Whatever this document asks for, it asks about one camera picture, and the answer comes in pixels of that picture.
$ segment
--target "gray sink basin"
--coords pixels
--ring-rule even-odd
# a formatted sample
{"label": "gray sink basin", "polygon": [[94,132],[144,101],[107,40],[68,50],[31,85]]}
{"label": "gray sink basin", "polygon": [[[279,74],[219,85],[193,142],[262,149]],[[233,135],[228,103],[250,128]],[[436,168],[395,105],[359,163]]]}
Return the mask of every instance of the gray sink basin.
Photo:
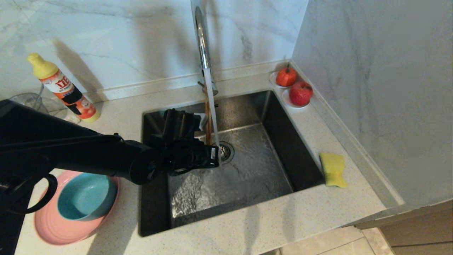
{"label": "gray sink basin", "polygon": [[[141,236],[148,236],[300,191],[324,182],[272,91],[215,101],[222,169],[159,174],[141,187]],[[177,108],[203,113],[204,104]],[[164,111],[143,118],[143,142],[161,134]],[[195,136],[204,141],[205,133]]]}

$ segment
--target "countertop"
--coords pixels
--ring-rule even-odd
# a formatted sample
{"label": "countertop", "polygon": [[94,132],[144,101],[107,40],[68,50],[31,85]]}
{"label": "countertop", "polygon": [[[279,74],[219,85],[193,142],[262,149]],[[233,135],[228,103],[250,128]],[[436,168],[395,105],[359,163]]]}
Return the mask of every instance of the countertop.
{"label": "countertop", "polygon": [[[269,74],[218,82],[216,98],[283,90],[268,81]],[[199,86],[167,90],[96,104],[101,118],[82,125],[104,134],[118,132],[128,140],[141,141],[142,116],[157,109],[202,102]],[[99,231],[78,243],[53,246],[42,241],[34,229],[34,214],[27,215],[16,254],[46,255],[121,255],[121,254],[260,254],[287,243],[385,210],[360,170],[327,127],[318,112],[308,105],[303,110],[285,107],[301,137],[316,155],[331,152],[345,157],[344,178],[348,188],[315,186],[254,206],[198,221],[148,237],[138,234],[139,186],[121,180],[116,209]],[[52,171],[59,175],[60,169]],[[30,204],[37,202],[46,188],[45,181],[35,187]]]}

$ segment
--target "dish soap bottle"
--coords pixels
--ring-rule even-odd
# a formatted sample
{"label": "dish soap bottle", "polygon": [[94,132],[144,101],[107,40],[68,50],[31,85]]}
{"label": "dish soap bottle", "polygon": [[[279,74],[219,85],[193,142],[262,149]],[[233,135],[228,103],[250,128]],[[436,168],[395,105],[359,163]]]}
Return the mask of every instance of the dish soap bottle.
{"label": "dish soap bottle", "polygon": [[30,53],[27,60],[32,64],[33,74],[36,78],[80,119],[90,123],[99,118],[101,113],[82,95],[56,64],[44,60],[38,53]]}

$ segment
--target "bottle label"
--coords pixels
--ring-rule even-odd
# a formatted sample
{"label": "bottle label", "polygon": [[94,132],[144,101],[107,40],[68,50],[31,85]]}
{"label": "bottle label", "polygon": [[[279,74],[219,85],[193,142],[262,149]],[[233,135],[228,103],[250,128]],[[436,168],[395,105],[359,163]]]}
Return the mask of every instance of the bottle label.
{"label": "bottle label", "polygon": [[40,81],[79,118],[86,119],[96,113],[94,105],[82,95],[62,71],[59,70],[56,74]]}

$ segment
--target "pink bowl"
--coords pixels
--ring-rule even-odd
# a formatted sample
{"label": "pink bowl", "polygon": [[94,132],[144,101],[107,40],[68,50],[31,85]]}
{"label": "pink bowl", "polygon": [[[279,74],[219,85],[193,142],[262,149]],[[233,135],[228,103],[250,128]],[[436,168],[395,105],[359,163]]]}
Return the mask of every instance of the pink bowl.
{"label": "pink bowl", "polygon": [[50,202],[34,215],[34,226],[38,236],[45,242],[52,245],[67,245],[81,241],[96,232],[96,229],[106,221],[110,212],[115,208],[120,193],[119,178],[111,177],[118,187],[115,202],[112,209],[107,215],[92,221],[70,221],[58,212],[57,202],[61,190],[74,177],[81,174],[80,172],[65,171],[57,177],[58,188]]}

